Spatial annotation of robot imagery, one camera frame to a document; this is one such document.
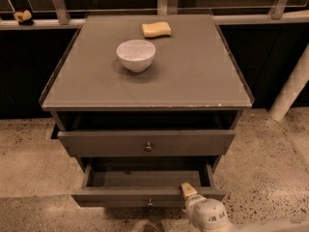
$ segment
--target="floor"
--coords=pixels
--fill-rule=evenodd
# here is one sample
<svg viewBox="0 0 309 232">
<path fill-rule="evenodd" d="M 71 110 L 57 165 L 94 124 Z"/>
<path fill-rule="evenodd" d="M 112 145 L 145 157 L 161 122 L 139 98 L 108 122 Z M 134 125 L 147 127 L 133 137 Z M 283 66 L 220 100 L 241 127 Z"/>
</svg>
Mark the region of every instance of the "floor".
<svg viewBox="0 0 309 232">
<path fill-rule="evenodd" d="M 58 140 L 52 119 L 0 121 L 0 231 L 196 231 L 182 209 L 80 208 L 70 197 L 82 171 Z M 214 173 L 231 222 L 309 213 L 309 107 L 273 121 L 245 111 Z"/>
</svg>

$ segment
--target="gray tabletop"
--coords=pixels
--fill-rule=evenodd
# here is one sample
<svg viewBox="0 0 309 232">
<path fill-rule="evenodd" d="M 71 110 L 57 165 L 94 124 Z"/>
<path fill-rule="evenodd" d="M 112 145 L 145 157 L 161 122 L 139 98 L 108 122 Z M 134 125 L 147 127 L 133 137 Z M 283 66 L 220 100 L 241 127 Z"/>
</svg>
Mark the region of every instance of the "gray tabletop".
<svg viewBox="0 0 309 232">
<path fill-rule="evenodd" d="M 122 42 L 144 39 L 142 23 L 167 21 L 171 37 L 147 39 L 154 62 L 141 73 L 117 59 Z M 211 16 L 90 15 L 42 108 L 251 107 Z"/>
</svg>

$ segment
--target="dark wall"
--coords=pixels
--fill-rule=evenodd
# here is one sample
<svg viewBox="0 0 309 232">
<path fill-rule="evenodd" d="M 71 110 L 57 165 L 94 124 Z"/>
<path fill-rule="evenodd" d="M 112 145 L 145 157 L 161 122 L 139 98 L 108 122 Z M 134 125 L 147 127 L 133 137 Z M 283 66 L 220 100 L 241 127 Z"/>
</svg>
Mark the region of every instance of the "dark wall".
<svg viewBox="0 0 309 232">
<path fill-rule="evenodd" d="M 253 93 L 253 107 L 270 108 L 309 43 L 309 23 L 230 25 L 221 29 Z M 309 106 L 306 90 L 294 106 Z"/>
<path fill-rule="evenodd" d="M 49 116 L 39 97 L 75 31 L 0 31 L 0 118 Z"/>
</svg>

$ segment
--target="white pole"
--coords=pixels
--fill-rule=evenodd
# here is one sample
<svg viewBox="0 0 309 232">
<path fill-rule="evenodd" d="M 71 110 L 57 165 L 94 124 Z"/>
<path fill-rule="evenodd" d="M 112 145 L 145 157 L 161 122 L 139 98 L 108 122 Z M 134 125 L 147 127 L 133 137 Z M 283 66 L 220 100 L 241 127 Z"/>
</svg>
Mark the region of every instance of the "white pole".
<svg viewBox="0 0 309 232">
<path fill-rule="evenodd" d="M 299 58 L 289 79 L 282 88 L 276 101 L 269 110 L 272 119 L 280 121 L 284 118 L 295 99 L 309 80 L 309 44 Z"/>
</svg>

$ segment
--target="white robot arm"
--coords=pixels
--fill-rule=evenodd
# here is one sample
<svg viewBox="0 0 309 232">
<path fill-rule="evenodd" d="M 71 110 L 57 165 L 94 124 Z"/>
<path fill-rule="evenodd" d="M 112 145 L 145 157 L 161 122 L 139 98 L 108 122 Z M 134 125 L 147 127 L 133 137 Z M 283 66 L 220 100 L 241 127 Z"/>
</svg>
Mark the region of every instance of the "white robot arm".
<svg viewBox="0 0 309 232">
<path fill-rule="evenodd" d="M 182 184 L 182 190 L 187 217 L 202 232 L 309 232 L 309 217 L 233 225 L 220 201 L 198 194 L 189 183 Z"/>
</svg>

